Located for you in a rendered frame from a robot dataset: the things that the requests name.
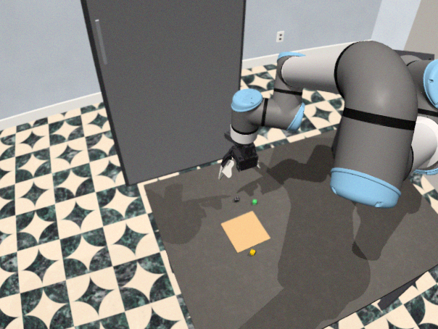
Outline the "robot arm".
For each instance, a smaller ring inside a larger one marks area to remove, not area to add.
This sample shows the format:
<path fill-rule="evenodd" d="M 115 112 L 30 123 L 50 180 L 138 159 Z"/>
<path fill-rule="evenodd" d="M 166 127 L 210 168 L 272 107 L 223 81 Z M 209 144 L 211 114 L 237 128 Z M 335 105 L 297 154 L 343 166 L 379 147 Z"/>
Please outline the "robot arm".
<path fill-rule="evenodd" d="M 252 143 L 259 126 L 299 130 L 305 111 L 302 92 L 308 88 L 344 99 L 331 169 L 336 195 L 389 209 L 412 172 L 438 174 L 438 59 L 400 56 L 377 41 L 303 56 L 278 55 L 272 99 L 251 88 L 234 94 L 227 140 Z"/>

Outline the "peach flat mat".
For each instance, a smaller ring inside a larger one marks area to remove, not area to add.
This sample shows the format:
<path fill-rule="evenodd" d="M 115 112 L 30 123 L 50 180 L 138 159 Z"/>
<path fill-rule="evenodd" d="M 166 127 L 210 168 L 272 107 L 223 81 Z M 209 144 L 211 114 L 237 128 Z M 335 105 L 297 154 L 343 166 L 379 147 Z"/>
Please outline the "peach flat mat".
<path fill-rule="evenodd" d="M 237 253 L 270 239 L 254 212 L 221 224 Z"/>

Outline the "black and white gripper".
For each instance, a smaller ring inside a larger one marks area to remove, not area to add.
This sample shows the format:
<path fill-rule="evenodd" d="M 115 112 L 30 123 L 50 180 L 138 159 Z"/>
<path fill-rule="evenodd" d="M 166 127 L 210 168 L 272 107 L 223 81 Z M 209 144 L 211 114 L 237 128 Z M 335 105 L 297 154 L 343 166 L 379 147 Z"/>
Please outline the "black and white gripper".
<path fill-rule="evenodd" d="M 235 142 L 235 141 L 234 141 Z M 234 161 L 236 161 L 236 168 L 238 171 L 247 170 L 252 167 L 258 167 L 258 155 L 256 153 L 254 142 L 248 144 L 237 143 L 230 148 L 230 150 L 225 154 L 220 166 L 220 173 L 218 179 L 223 177 L 223 173 L 227 178 L 231 177 L 231 169 L 234 166 Z M 247 145 L 247 146 L 246 146 Z M 253 150 L 250 150 L 253 149 Z"/>

